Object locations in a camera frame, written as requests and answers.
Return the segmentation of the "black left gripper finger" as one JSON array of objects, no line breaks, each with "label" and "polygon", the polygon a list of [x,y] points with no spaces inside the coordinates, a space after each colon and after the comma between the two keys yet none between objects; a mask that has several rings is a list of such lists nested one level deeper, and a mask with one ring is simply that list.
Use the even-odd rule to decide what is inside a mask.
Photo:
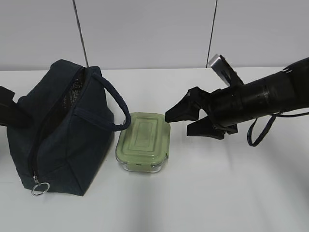
[{"label": "black left gripper finger", "polygon": [[22,96],[18,102],[14,102],[14,96],[15,92],[0,87],[0,125],[28,128],[33,124],[33,118],[20,103],[26,96]]}]

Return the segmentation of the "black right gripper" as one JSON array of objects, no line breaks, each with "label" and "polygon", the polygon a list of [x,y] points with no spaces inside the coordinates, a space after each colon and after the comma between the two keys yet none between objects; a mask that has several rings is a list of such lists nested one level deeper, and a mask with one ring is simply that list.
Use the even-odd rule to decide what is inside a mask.
[{"label": "black right gripper", "polygon": [[[175,106],[166,111],[165,121],[196,121],[187,126],[187,136],[222,140],[226,133],[238,133],[237,124],[244,109],[240,93],[243,87],[227,87],[212,93],[199,87],[191,88]],[[207,116],[198,120],[201,109]]]}]

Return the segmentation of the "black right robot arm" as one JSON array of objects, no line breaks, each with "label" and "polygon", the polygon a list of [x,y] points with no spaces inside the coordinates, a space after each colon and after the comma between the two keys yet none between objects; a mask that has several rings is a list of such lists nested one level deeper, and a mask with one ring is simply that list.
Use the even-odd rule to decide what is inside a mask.
[{"label": "black right robot arm", "polygon": [[191,121],[187,136],[222,140],[226,133],[237,133],[239,123],[270,115],[261,135],[250,142],[251,146],[256,146],[269,132],[275,118],[309,106],[308,58],[247,84],[222,55],[215,55],[209,65],[227,87],[212,93],[199,87],[191,88],[165,113],[167,123]]}]

